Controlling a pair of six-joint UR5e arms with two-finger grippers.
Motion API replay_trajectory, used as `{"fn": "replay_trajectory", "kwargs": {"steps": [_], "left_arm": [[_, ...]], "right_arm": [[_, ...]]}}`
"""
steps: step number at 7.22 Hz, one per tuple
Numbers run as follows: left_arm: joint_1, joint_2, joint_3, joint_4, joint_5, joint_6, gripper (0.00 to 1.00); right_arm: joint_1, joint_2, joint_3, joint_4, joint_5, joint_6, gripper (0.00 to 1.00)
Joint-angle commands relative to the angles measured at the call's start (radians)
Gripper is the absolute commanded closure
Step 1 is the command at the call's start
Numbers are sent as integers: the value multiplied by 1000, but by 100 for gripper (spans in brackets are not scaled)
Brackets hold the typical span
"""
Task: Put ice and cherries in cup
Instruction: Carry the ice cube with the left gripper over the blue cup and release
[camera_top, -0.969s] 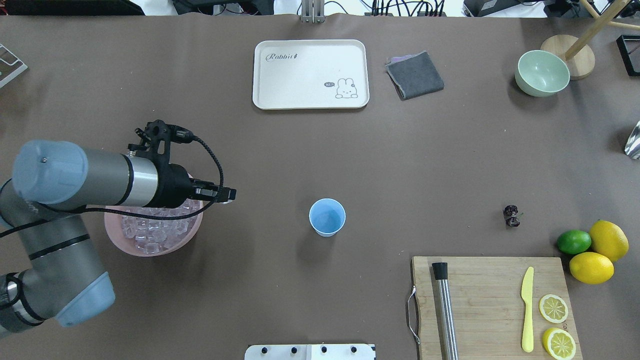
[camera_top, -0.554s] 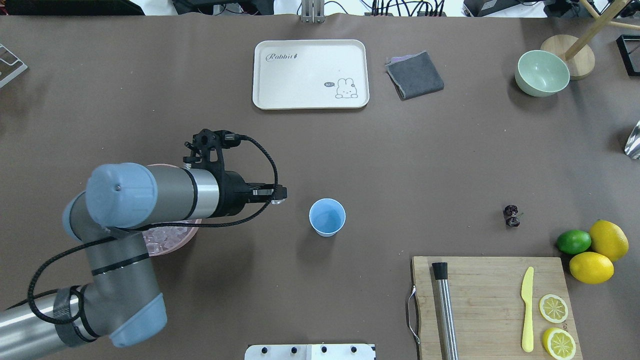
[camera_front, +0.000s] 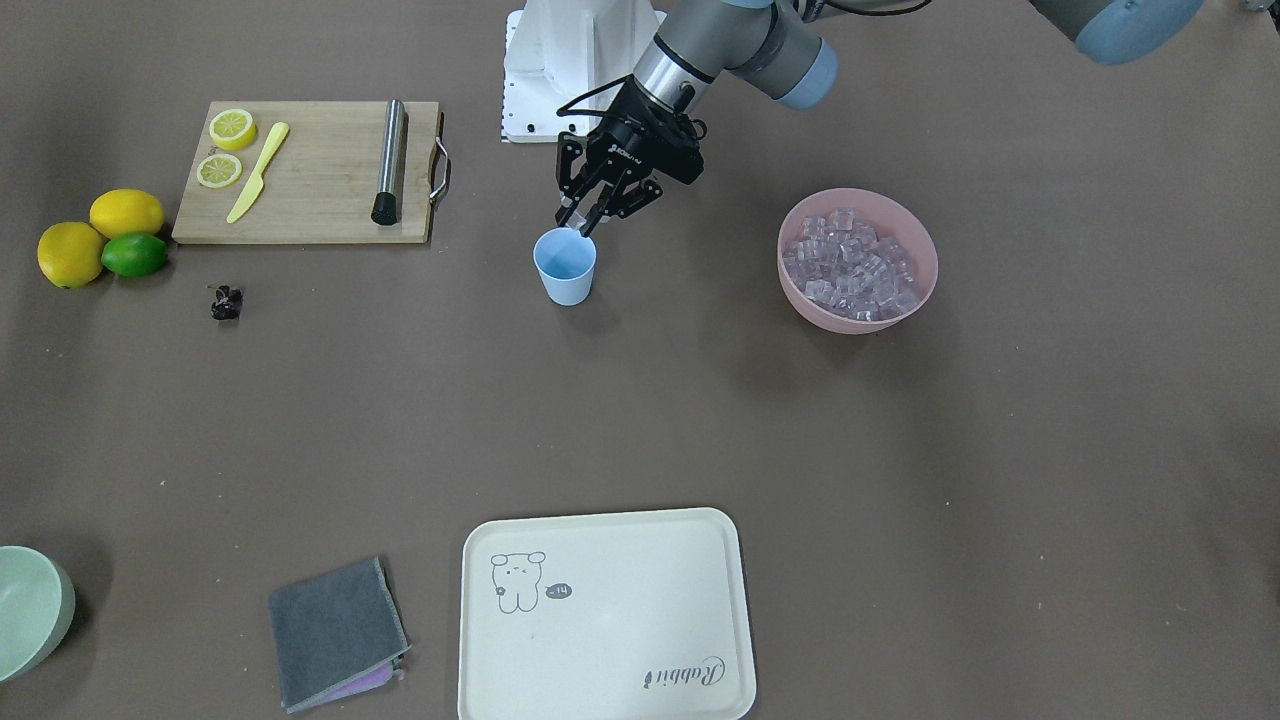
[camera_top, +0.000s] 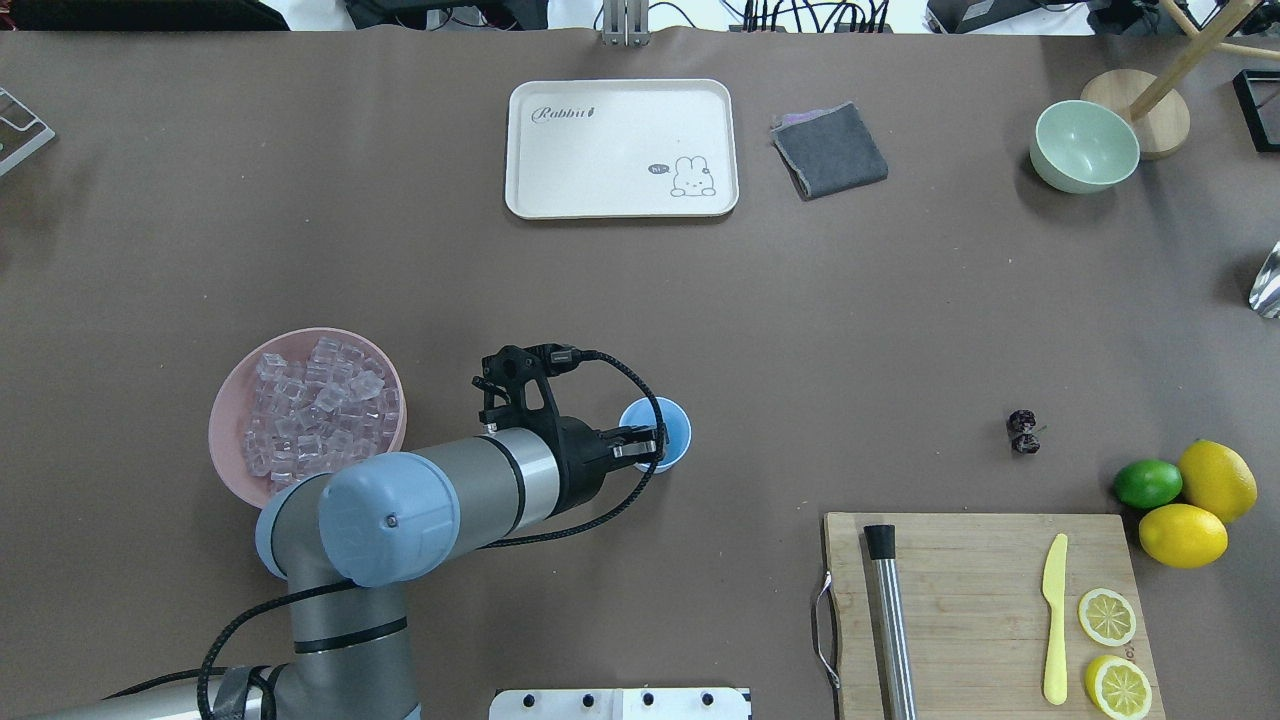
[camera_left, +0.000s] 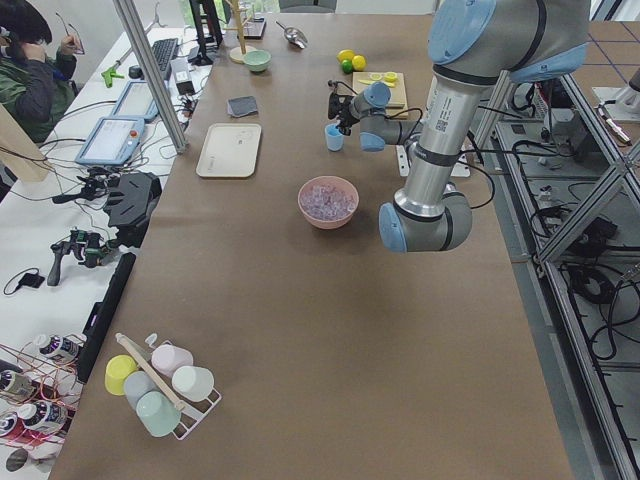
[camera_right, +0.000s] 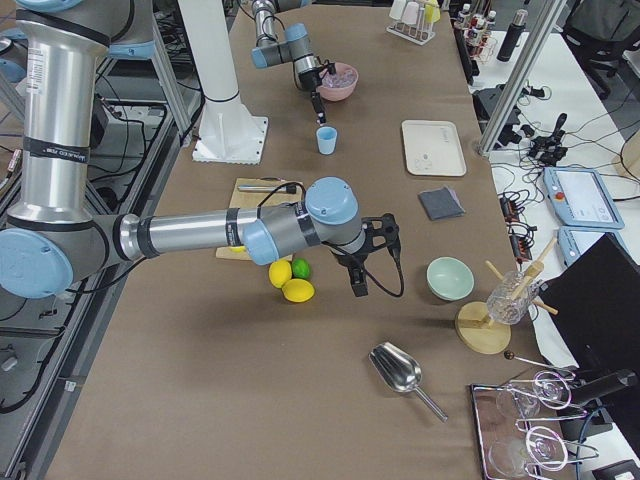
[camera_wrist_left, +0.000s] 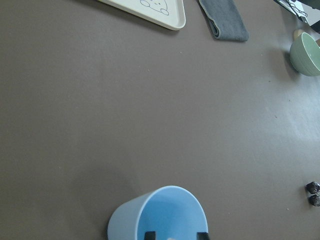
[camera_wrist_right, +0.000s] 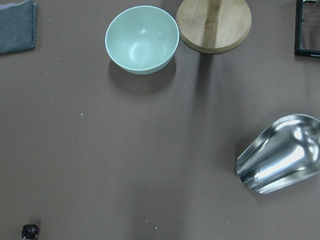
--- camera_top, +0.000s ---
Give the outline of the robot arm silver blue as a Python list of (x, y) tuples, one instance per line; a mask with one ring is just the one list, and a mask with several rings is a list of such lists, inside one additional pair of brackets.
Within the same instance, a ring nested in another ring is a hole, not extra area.
[(379, 454), (311, 477), (261, 511), (262, 564), (285, 596), (239, 615), (291, 611), (294, 659), (211, 667), (223, 632), (188, 683), (157, 687), (59, 712), (61, 719), (419, 719), (404, 587), (474, 550), (521, 538), (524, 528), (579, 506), (607, 473), (659, 462), (660, 423), (595, 430), (563, 418), (413, 452)]

